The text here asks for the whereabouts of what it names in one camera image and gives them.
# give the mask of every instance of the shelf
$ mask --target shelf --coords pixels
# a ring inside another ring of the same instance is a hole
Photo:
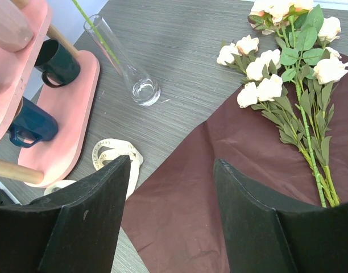
[[[44,85],[37,102],[38,107],[57,120],[59,132],[52,141],[21,149],[18,164],[44,172],[42,183],[26,183],[31,187],[46,188],[64,179],[79,159],[100,64],[89,51],[79,51],[77,60],[81,65],[78,78],[57,89]]]
[[[0,140],[14,119],[52,19],[52,11],[45,0],[30,0],[21,11],[34,37],[21,51],[10,53],[0,49]]]

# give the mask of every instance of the gray wooden table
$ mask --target gray wooden table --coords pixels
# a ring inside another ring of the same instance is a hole
[[[132,58],[158,80],[162,95],[151,107],[136,105],[106,57],[83,34],[76,47],[97,56],[101,75],[82,157],[68,178],[93,173],[93,146],[116,138],[131,142],[144,156],[139,184],[144,182],[240,86],[241,75],[216,64],[216,58],[222,39],[255,35],[246,19],[251,6],[239,0],[110,0],[101,15]],[[341,20],[341,39],[333,47],[348,55],[348,11],[326,10],[325,15]],[[272,38],[260,36],[261,51],[274,46]],[[0,142],[1,159],[17,162],[18,153],[7,138]],[[43,193],[21,182],[3,182],[22,204]],[[124,232],[113,272],[147,272]]]

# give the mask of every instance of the brown cloth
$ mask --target brown cloth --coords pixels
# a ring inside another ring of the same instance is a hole
[[[303,156],[280,142],[278,129],[261,112],[240,109],[237,94],[195,128],[126,202],[122,227],[150,273],[229,272],[213,179],[216,158],[285,195],[320,205]],[[330,168],[341,202],[347,202],[348,74],[332,102]]]

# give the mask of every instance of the mug handle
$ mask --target mug handle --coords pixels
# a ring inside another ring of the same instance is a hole
[[[30,148],[37,144],[37,142],[41,141],[41,138],[37,138],[35,141],[32,143],[26,143],[24,141],[21,141],[18,136],[17,136],[17,131],[16,128],[12,128],[12,130],[9,130],[10,132],[10,141],[13,143],[13,145],[22,147],[22,148]]]
[[[66,84],[60,84],[60,85],[52,84],[52,83],[50,82],[49,78],[48,78],[48,72],[47,72],[47,71],[44,71],[44,72],[42,73],[42,79],[43,79],[43,82],[44,82],[47,86],[49,86],[49,87],[51,87],[51,88],[59,88],[59,87],[63,87],[64,85],[66,85]]]

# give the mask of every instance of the wooden rod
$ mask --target wooden rod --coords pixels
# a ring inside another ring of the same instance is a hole
[[[31,184],[40,184],[44,179],[44,173],[42,171],[23,167],[1,159],[0,176]]]
[[[11,0],[19,9],[23,9],[30,2],[30,0]]]
[[[48,29],[48,36],[52,39],[56,39],[61,43],[71,54],[74,58],[78,58],[79,51],[77,48],[74,47],[74,45],[66,39],[66,37],[63,36],[63,34],[60,33],[60,31],[53,26],[52,24],[49,26]]]

